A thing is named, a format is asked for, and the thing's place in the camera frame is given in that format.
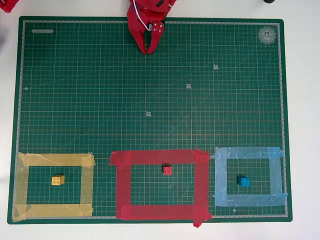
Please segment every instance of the mat border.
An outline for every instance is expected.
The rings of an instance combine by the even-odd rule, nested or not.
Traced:
[[[274,217],[236,217],[236,216],[213,216],[213,219],[207,223],[240,223],[240,222],[291,222],[293,220],[292,211],[292,192],[291,192],[291,174],[290,174],[290,150],[289,150],[289,125],[288,125],[288,100],[287,100],[287,83],[286,83],[286,57],[285,57],[285,31],[284,21],[282,19],[249,19],[249,18],[184,18],[184,17],[168,17],[167,22],[217,22],[217,23],[252,23],[252,24],[272,24],[278,25],[280,29],[280,45],[281,45],[281,70],[282,70],[282,96],[283,96],[283,118],[284,118],[284,145],[285,145],[285,171],[286,176],[286,190],[287,196],[287,214],[288,216],[274,216]],[[17,64],[16,64],[16,81],[14,94],[14,112],[13,112],[13,130],[12,130],[12,148],[11,148],[11,164],[10,164],[10,183],[9,183],[9,197],[8,197],[8,224],[117,224],[117,223],[192,223],[191,220],[170,220],[170,221],[123,221],[115,219],[114,217],[103,218],[50,218],[50,219],[26,219],[20,222],[13,222],[12,209],[14,197],[14,180],[15,180],[15,164],[16,164],[16,142],[18,131],[18,112],[19,112],[19,97],[20,97],[20,73],[21,73],[21,57],[22,57],[22,35],[24,33],[24,21],[127,21],[126,17],[64,17],[64,16],[21,16],[19,18],[18,30],[18,46],[17,46]]]

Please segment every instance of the yellow cube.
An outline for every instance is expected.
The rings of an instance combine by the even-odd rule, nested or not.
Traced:
[[[64,175],[57,175],[52,177],[51,185],[59,186],[65,183]]]

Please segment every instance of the red tape square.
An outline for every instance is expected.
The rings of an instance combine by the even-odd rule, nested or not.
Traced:
[[[116,166],[115,217],[122,220],[193,220],[198,228],[212,219],[208,207],[209,161],[209,153],[199,149],[112,152],[110,165]],[[195,163],[193,205],[131,205],[131,165],[190,163]]]

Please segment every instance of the white cable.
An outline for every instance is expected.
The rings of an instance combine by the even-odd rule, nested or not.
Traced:
[[[136,14],[136,16],[138,17],[138,19],[140,20],[140,22],[142,23],[142,25],[145,27],[145,29],[147,29],[147,30],[150,32],[151,29],[152,29],[152,27],[149,29],[149,28],[145,25],[144,21],[142,21],[142,19],[140,18],[139,13],[138,13],[138,10],[137,10],[137,6],[136,6],[136,0],[133,0],[132,2],[133,2],[133,5],[134,5],[134,9],[135,9],[135,14]]]

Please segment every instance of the yellow masking tape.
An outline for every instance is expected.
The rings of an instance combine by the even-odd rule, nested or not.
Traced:
[[[82,166],[83,159],[88,166],[94,165],[94,157],[85,154],[33,154],[27,153],[24,158],[28,160],[29,166]]]
[[[90,165],[88,165],[88,163],[90,163],[88,159],[82,159],[80,203],[92,205],[92,196],[94,190],[94,167],[91,165],[91,163]]]
[[[92,215],[95,160],[85,154],[18,153],[13,221],[41,217],[89,217]],[[27,204],[29,166],[82,166],[80,204]]]
[[[89,217],[93,212],[90,204],[18,204],[15,208],[19,217],[15,218],[14,222],[26,218]]]
[[[14,209],[13,209],[13,221],[20,221],[20,213],[26,212],[27,194],[28,194],[28,176],[29,176],[29,159],[25,159],[23,153],[18,153],[16,164],[16,179],[15,179],[15,195],[14,195]],[[22,205],[22,209],[19,211],[16,205]]]

